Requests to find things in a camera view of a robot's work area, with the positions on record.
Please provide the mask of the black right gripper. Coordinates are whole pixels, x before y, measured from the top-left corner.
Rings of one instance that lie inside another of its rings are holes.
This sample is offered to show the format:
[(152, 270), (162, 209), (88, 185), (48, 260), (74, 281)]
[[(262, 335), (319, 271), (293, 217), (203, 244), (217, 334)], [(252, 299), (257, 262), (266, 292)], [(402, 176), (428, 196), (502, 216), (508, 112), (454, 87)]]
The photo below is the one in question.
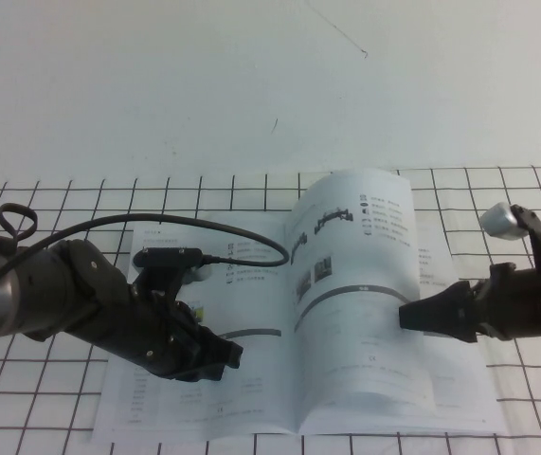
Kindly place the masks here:
[[(406, 303), (399, 308), (400, 326), (466, 343), (478, 342), (478, 336), (512, 341), (515, 339), (510, 326), (513, 306), (508, 292), (515, 270), (514, 263), (493, 264), (488, 279), (472, 286), (468, 281), (458, 281), (436, 295)], [(441, 311), (466, 302), (468, 298), (472, 325), (457, 313)]]

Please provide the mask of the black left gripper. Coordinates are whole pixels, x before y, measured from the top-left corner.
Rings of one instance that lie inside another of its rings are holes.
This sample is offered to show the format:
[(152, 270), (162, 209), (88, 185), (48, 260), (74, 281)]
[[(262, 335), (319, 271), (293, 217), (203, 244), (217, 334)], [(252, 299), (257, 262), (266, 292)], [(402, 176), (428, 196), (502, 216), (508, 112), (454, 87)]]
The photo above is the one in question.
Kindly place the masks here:
[(90, 343), (164, 379), (220, 381), (238, 369), (243, 348), (204, 328), (185, 304), (138, 284), (127, 300), (104, 305), (90, 329)]

